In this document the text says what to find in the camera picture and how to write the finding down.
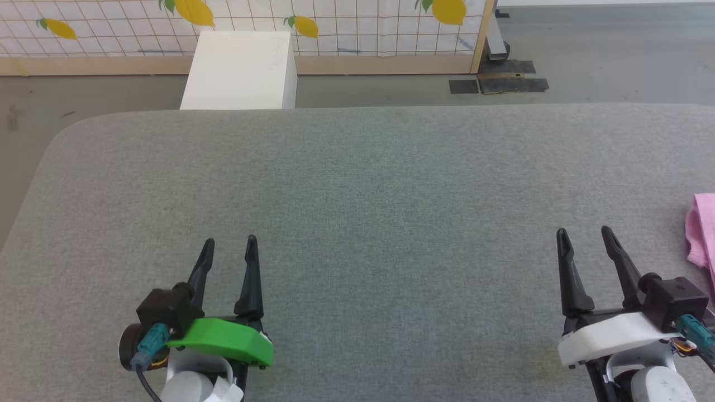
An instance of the gray table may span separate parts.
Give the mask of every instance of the gray table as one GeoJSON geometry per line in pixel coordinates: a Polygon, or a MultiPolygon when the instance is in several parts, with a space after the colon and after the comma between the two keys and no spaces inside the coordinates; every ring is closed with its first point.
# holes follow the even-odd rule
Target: gray table
{"type": "MultiPolygon", "coordinates": [[[[715,191],[713,127],[711,107],[644,104],[84,120],[0,255],[0,400],[148,401],[117,361],[134,309],[214,237],[204,309],[231,313],[254,233],[276,354],[247,401],[592,401],[556,352],[556,230],[597,307],[621,300],[603,224],[642,273],[707,289],[684,217],[715,191]]],[[[677,364],[711,400],[713,373],[677,364]]]]}

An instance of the lemon print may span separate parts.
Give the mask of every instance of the lemon print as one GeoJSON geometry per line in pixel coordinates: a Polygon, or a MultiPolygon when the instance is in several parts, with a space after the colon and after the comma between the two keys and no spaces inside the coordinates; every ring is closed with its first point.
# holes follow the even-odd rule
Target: lemon print
{"type": "Polygon", "coordinates": [[[174,8],[176,8],[183,19],[194,25],[215,26],[214,13],[201,0],[159,0],[160,9],[162,4],[172,14],[174,13],[174,8]]]}
{"type": "Polygon", "coordinates": [[[295,30],[303,36],[317,39],[317,24],[312,19],[306,16],[289,16],[283,19],[283,24],[288,23],[292,28],[295,25],[295,30]]]}
{"type": "Polygon", "coordinates": [[[37,24],[37,26],[42,26],[45,31],[49,29],[50,31],[52,31],[53,34],[61,38],[73,39],[75,41],[77,40],[77,35],[74,33],[74,29],[72,29],[71,26],[65,24],[62,21],[57,21],[56,19],[50,18],[43,18],[36,20],[35,24],[37,24]]]}
{"type": "Polygon", "coordinates": [[[461,25],[467,15],[467,4],[464,0],[417,0],[415,8],[420,2],[425,11],[432,6],[432,13],[442,24],[461,25]]]}

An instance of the gray floor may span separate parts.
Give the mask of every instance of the gray floor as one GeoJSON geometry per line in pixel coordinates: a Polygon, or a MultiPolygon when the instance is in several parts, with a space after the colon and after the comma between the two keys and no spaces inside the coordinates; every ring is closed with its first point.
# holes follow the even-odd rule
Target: gray floor
{"type": "MultiPolygon", "coordinates": [[[[715,104],[715,4],[502,9],[542,94],[452,95],[469,76],[300,77],[297,107],[575,102],[715,104]]],[[[186,77],[0,78],[0,245],[52,138],[81,119],[177,109],[186,77]]]]}

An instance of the lemon patterned curtain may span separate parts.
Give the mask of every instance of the lemon patterned curtain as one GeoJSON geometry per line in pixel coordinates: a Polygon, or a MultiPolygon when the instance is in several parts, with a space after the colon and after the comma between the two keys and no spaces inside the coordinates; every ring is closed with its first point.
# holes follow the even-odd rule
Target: lemon patterned curtain
{"type": "Polygon", "coordinates": [[[291,31],[299,56],[472,54],[483,9],[484,0],[0,0],[0,57],[191,55],[201,31],[291,31]]]}

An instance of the pink cloth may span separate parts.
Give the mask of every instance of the pink cloth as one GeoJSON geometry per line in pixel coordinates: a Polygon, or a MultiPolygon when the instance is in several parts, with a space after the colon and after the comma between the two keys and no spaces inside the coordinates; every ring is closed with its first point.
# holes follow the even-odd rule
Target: pink cloth
{"type": "Polygon", "coordinates": [[[685,238],[690,242],[688,261],[707,268],[715,278],[715,194],[695,194],[685,218],[685,238]]]}

